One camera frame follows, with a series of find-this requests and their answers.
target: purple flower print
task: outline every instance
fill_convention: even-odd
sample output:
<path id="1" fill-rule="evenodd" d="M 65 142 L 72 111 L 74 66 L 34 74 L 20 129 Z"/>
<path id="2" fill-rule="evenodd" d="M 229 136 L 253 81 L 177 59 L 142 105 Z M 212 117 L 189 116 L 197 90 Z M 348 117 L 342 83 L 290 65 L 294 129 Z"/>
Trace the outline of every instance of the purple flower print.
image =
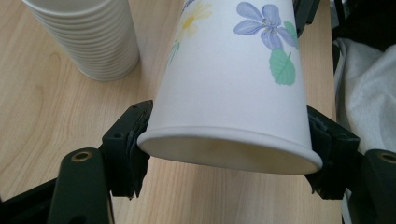
<path id="1" fill-rule="evenodd" d="M 279 8 L 275 5 L 265 5 L 262 12 L 248 2 L 239 3 L 237 13 L 249 20 L 239 22 L 233 31 L 238 35 L 255 35 L 261 29 L 262 42 L 270 49 L 283 49 L 283 43 L 279 36 L 292 47 L 297 48 L 295 38 L 290 31 L 280 27 L 282 20 L 279 16 Z"/>

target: stack of paper cups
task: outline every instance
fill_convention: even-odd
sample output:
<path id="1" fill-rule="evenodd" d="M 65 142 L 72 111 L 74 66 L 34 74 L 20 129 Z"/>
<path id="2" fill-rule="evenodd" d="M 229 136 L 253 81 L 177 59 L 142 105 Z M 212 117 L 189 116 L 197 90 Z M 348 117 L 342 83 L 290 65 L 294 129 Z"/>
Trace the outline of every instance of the stack of paper cups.
<path id="1" fill-rule="evenodd" d="M 127 0 L 23 0 L 78 69 L 108 81 L 127 75 L 138 47 Z"/>

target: paper cup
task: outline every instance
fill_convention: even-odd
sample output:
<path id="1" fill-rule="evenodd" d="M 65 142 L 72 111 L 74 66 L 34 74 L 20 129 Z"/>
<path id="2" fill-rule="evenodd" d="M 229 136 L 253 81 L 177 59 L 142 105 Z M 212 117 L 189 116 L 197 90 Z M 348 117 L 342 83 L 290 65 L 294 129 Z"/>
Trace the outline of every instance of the paper cup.
<path id="1" fill-rule="evenodd" d="M 319 170 L 292 1 L 188 0 L 138 145 L 154 157 L 244 171 Z"/>
<path id="2" fill-rule="evenodd" d="M 127 0 L 23 0 L 87 77 L 108 81 L 138 61 Z"/>

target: screw hole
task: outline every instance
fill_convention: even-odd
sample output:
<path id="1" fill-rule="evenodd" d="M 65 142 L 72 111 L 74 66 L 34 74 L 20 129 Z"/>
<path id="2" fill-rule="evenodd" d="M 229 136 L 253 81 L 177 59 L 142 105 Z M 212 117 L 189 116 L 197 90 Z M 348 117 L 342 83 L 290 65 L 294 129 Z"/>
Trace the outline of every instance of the screw hole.
<path id="1" fill-rule="evenodd" d="M 379 157 L 380 157 L 382 160 L 384 160 L 384 161 L 387 161 L 387 162 L 395 163 L 395 164 L 396 164 L 396 157 L 393 156 L 393 155 L 391 155 L 391 154 L 388 154 L 388 153 L 381 153 L 381 154 L 379 155 Z"/>
<path id="2" fill-rule="evenodd" d="M 89 159 L 91 156 L 92 156 L 92 153 L 90 151 L 82 151 L 82 152 L 75 154 L 72 157 L 72 161 L 75 161 L 75 162 L 85 161 L 85 160 Z"/>

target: wooden table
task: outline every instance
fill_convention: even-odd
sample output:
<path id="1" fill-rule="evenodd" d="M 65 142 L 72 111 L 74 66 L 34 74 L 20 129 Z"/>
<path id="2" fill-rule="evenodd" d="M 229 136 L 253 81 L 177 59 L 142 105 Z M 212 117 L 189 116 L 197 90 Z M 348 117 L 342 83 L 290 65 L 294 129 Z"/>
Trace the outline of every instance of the wooden table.
<path id="1" fill-rule="evenodd" d="M 112 82 L 83 76 L 21 1 L 0 3 L 0 195 L 57 175 L 75 149 L 99 147 L 130 106 L 154 99 L 182 0 L 130 0 L 140 63 Z M 308 103 L 334 118 L 330 8 L 300 38 Z M 141 196 L 114 198 L 116 223 L 341 223 L 302 175 L 267 175 L 151 158 Z"/>

